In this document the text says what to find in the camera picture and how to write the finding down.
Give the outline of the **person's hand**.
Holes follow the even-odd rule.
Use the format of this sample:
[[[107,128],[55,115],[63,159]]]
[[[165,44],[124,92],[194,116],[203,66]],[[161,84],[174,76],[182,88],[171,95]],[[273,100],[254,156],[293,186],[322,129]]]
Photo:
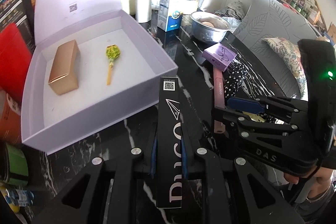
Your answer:
[[[332,178],[333,178],[334,170],[321,167],[319,170],[313,175],[313,178],[315,178],[314,184],[310,188],[310,192],[308,193],[307,197],[310,200],[315,200],[319,198],[320,196],[323,196],[323,194],[330,188]],[[287,182],[298,184],[299,177],[292,176],[290,174],[284,173],[284,179],[287,180]]]

